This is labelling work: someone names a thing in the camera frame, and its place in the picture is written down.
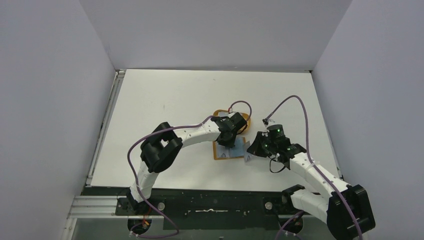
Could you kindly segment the silver VIP credit card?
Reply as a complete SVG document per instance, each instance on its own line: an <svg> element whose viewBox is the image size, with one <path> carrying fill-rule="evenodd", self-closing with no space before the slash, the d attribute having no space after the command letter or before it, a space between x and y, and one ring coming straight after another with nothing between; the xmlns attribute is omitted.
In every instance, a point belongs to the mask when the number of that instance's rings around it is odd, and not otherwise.
<svg viewBox="0 0 424 240"><path fill-rule="evenodd" d="M216 159L227 159L230 157L230 150L231 149L228 147L216 145L214 150L214 157Z"/></svg>

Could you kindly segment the orange leather card holder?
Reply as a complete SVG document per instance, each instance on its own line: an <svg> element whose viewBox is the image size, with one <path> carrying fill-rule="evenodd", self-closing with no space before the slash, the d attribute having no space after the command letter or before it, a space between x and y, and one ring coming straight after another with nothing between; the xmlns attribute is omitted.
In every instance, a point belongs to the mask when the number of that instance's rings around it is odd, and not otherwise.
<svg viewBox="0 0 424 240"><path fill-rule="evenodd" d="M243 159L245 155L244 145L246 143L245 137L237 137L235 139L234 147L225 147L219 145L216 141L212 143L213 159L214 160L231 160Z"/></svg>

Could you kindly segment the orange plastic tray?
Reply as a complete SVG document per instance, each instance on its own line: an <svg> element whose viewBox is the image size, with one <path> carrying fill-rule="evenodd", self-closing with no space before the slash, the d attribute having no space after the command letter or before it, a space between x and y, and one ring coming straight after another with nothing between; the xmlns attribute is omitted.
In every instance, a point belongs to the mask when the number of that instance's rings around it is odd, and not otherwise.
<svg viewBox="0 0 424 240"><path fill-rule="evenodd" d="M215 110L212 115L215 116L215 117L222 117L223 118L223 117L228 117L229 112L226 109L218 109L218 110ZM247 113L241 112L240 115L243 116L243 118L246 120L247 124L244 127L242 127L237 133L239 135L247 134L248 131L250 130L251 120L248 119L249 115Z"/></svg>

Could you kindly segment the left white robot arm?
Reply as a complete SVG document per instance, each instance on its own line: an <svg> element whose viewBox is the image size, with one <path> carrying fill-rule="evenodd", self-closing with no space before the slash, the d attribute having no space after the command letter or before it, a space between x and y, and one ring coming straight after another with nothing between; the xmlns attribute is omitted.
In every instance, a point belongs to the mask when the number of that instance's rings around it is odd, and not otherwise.
<svg viewBox="0 0 424 240"><path fill-rule="evenodd" d="M136 141L126 154L134 176L134 183L126 194L128 208L136 215L147 211L147 199L159 173L174 163L181 149L203 142L233 148L238 134L247 128L249 120L235 112L224 117L211 115L198 124L159 124L152 133Z"/></svg>

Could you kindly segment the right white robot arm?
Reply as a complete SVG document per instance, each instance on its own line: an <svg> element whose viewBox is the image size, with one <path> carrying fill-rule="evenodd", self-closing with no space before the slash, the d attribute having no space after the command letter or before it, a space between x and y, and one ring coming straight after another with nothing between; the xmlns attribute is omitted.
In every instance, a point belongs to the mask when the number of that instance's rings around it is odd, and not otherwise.
<svg viewBox="0 0 424 240"><path fill-rule="evenodd" d="M282 192L282 209L289 214L301 210L324 222L337 240L353 240L376 227L367 191L336 177L308 155L307 149L291 143L282 125L259 131L247 152L262 158L274 157L302 177L315 191L300 184Z"/></svg>

